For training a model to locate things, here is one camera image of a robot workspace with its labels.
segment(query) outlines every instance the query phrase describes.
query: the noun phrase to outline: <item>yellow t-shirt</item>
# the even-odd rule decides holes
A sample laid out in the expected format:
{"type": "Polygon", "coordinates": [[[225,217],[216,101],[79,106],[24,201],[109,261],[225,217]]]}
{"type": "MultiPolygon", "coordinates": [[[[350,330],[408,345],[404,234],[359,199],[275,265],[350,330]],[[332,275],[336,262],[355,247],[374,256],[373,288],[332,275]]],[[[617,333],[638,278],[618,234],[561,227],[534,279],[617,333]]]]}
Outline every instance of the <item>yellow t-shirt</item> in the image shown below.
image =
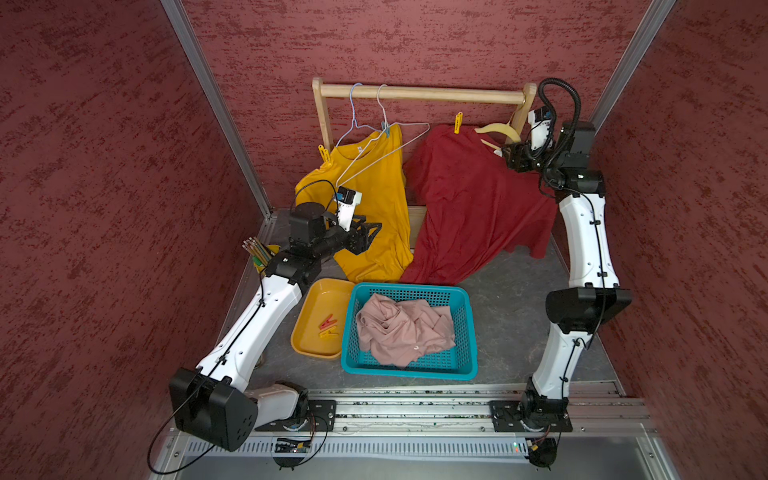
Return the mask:
{"type": "MultiPolygon", "coordinates": [[[[406,203],[405,177],[402,173],[402,150],[390,154],[352,180],[345,182],[346,179],[396,150],[402,144],[399,125],[389,128],[389,136],[384,134],[368,145],[369,141],[378,135],[379,132],[373,132],[358,144],[340,145],[334,148],[330,161],[324,162],[320,168],[310,172],[296,185],[296,191],[309,182],[320,179],[336,185],[342,172],[352,163],[360,150],[365,148],[360,158],[344,174],[340,183],[343,187],[362,193],[362,200],[355,209],[355,215],[365,215],[367,222],[380,222],[382,229],[366,252],[354,255],[347,250],[342,250],[334,256],[346,277],[354,283],[397,282],[402,272],[413,261],[409,244],[411,225],[406,203]]],[[[296,204],[317,202],[326,205],[332,197],[330,185],[322,182],[302,191],[296,199],[296,204]]],[[[331,203],[329,210],[336,212],[336,202],[331,203]]]]}

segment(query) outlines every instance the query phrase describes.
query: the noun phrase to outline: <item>wire hanger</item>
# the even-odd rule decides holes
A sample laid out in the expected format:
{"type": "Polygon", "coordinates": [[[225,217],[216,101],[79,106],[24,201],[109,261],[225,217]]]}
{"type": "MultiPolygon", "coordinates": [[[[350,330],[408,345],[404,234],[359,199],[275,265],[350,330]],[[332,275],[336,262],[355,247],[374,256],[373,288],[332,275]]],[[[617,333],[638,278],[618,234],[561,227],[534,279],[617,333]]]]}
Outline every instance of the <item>wire hanger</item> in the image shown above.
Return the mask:
{"type": "Polygon", "coordinates": [[[344,140],[344,137],[346,137],[349,134],[349,132],[351,132],[355,128],[367,127],[367,128],[370,128],[373,131],[380,131],[379,129],[371,127],[368,124],[366,124],[366,125],[358,125],[357,124],[357,116],[355,115],[355,101],[352,99],[352,92],[355,91],[355,87],[357,87],[358,85],[362,85],[362,84],[361,83],[356,83],[356,84],[354,84],[352,86],[352,88],[349,89],[349,104],[352,105],[352,125],[350,125],[349,130],[346,131],[346,133],[341,136],[339,141],[336,142],[336,146],[334,147],[334,149],[338,148],[338,146],[341,144],[341,141],[344,140]]]}
{"type": "MultiPolygon", "coordinates": [[[[382,109],[382,113],[383,113],[383,115],[384,115],[384,121],[382,122],[382,130],[381,130],[381,131],[379,131],[379,130],[376,130],[376,131],[378,131],[378,132],[379,132],[379,134],[376,136],[376,138],[372,138],[371,140],[369,140],[369,141],[368,141],[368,143],[366,144],[366,146],[365,146],[365,147],[364,147],[362,150],[360,150],[360,151],[358,152],[358,154],[357,154],[357,157],[355,157],[355,158],[352,160],[352,162],[351,162],[351,163],[350,163],[350,164],[347,166],[347,168],[346,168],[346,169],[344,169],[344,171],[341,173],[341,175],[339,175],[339,178],[336,180],[336,187],[337,187],[337,188],[338,188],[338,187],[341,187],[341,186],[342,186],[342,185],[344,185],[345,183],[347,183],[347,182],[349,182],[350,180],[352,180],[354,177],[357,177],[357,176],[358,176],[358,175],[360,175],[362,172],[364,172],[364,171],[368,170],[369,168],[371,168],[372,166],[376,165],[377,163],[379,163],[381,160],[383,160],[384,158],[388,157],[389,155],[391,155],[391,154],[394,154],[396,151],[402,150],[402,149],[403,149],[403,148],[404,148],[406,145],[408,145],[408,144],[412,143],[413,141],[416,141],[416,140],[418,140],[418,139],[419,139],[419,138],[420,138],[422,135],[426,134],[426,133],[429,131],[429,124],[428,124],[428,123],[426,123],[426,122],[402,123],[402,122],[398,122],[398,121],[396,121],[395,123],[393,123],[393,124],[390,124],[390,123],[387,121],[387,118],[386,118],[386,109],[384,108],[384,105],[382,105],[382,101],[381,101],[381,98],[379,97],[379,94],[381,93],[381,90],[382,90],[382,88],[384,88],[384,87],[386,87],[386,86],[387,86],[386,84],[381,84],[381,85],[379,86],[379,90],[377,90],[377,91],[376,91],[376,103],[378,103],[378,104],[379,104],[379,106],[380,106],[380,107],[381,107],[381,109],[382,109]],[[349,177],[349,178],[347,178],[346,180],[344,180],[343,182],[341,182],[341,179],[342,179],[342,177],[344,177],[344,175],[346,174],[346,172],[347,172],[347,171],[348,171],[348,170],[349,170],[349,169],[350,169],[350,168],[351,168],[351,167],[354,165],[354,163],[355,163],[355,162],[357,162],[357,161],[358,161],[358,159],[359,159],[359,158],[362,156],[363,152],[365,152],[365,151],[368,149],[368,146],[369,146],[371,143],[373,143],[373,142],[377,141],[378,139],[380,139],[382,135],[384,135],[384,134],[387,134],[387,135],[389,135],[387,132],[389,132],[389,128],[390,128],[391,126],[393,126],[393,125],[401,125],[401,126],[404,126],[404,127],[405,127],[405,126],[409,126],[409,125],[426,125],[426,127],[427,127],[427,128],[426,128],[426,130],[424,130],[422,133],[420,133],[420,134],[416,135],[416,136],[415,136],[414,138],[412,138],[411,140],[409,140],[409,141],[405,142],[404,144],[400,145],[399,147],[397,147],[395,150],[393,150],[393,151],[389,152],[388,154],[382,155],[380,158],[378,158],[378,159],[376,159],[375,161],[373,161],[373,162],[372,162],[370,165],[368,165],[367,167],[363,168],[361,171],[357,172],[356,174],[352,175],[351,177],[349,177]]],[[[351,90],[350,90],[350,92],[349,92],[349,98],[350,98],[350,100],[351,100],[351,98],[352,98],[352,91],[351,91],[351,90]]]]}

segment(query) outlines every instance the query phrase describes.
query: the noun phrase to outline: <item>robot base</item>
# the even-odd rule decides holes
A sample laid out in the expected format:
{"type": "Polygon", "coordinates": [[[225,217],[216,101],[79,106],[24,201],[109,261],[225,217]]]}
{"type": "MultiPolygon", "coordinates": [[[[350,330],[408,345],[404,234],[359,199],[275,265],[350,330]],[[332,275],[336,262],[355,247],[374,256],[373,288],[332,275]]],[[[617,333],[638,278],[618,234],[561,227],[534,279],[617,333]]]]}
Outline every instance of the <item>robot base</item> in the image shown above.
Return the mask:
{"type": "MultiPolygon", "coordinates": [[[[329,432],[333,431],[333,421],[336,419],[336,400],[309,400],[309,410],[312,411],[312,415],[315,417],[323,417],[326,423],[323,423],[315,419],[315,430],[318,432],[325,432],[328,429],[329,432]]],[[[310,430],[310,422],[312,422],[312,416],[292,416],[285,420],[275,420],[273,422],[266,423],[261,427],[253,429],[256,432],[308,432],[310,430]]]]}
{"type": "Polygon", "coordinates": [[[567,413],[562,415],[555,413],[533,414],[526,423],[523,423],[519,401],[492,400],[488,402],[488,405],[491,407],[493,430],[497,433],[525,433],[535,437],[544,435],[544,432],[547,431],[547,425],[549,426],[549,435],[574,431],[567,413]]]}

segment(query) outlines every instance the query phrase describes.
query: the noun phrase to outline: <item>metal base plate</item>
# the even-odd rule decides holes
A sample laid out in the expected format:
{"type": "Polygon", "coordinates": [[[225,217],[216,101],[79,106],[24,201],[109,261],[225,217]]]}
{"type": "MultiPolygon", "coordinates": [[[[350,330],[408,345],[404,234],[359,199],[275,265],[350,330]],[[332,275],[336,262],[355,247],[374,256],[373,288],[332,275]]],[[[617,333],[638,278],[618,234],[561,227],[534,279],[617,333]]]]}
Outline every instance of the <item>metal base plate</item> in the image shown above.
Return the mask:
{"type": "MultiPolygon", "coordinates": [[[[336,400],[312,400],[310,399],[310,412],[315,416],[315,429],[317,432],[326,431],[326,423],[329,432],[333,431],[333,423],[336,420],[336,400]]],[[[294,433],[294,432],[308,432],[310,430],[310,422],[312,416],[306,419],[301,419],[299,424],[295,419],[275,420],[274,422],[262,425],[257,429],[253,429],[255,432],[280,432],[280,433],[294,433]]]]}
{"type": "MultiPolygon", "coordinates": [[[[495,432],[514,432],[514,433],[530,433],[531,435],[540,435],[542,432],[532,432],[530,429],[525,428],[522,421],[517,418],[515,413],[518,411],[517,400],[492,400],[488,402],[488,406],[491,407],[491,420],[493,421],[493,429],[495,432]]],[[[542,419],[546,419],[549,423],[550,433],[558,432],[573,432],[574,427],[571,424],[571,420],[568,418],[568,414],[565,417],[559,415],[542,415],[542,419]]]]}

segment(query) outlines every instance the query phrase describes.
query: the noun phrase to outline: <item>yellow plastic tray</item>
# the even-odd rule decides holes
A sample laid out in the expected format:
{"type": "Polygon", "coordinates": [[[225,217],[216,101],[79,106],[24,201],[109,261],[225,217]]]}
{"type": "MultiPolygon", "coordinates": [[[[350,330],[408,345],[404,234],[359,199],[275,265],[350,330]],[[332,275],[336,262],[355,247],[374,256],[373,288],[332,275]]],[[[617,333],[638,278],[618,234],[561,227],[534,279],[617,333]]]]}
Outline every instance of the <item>yellow plastic tray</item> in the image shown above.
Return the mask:
{"type": "Polygon", "coordinates": [[[299,319],[293,327],[290,345],[302,355],[319,359],[337,359],[341,356],[346,309],[355,284],[335,278],[322,278],[310,287],[299,319]],[[320,324],[333,315],[336,336],[320,337],[320,324]]]}

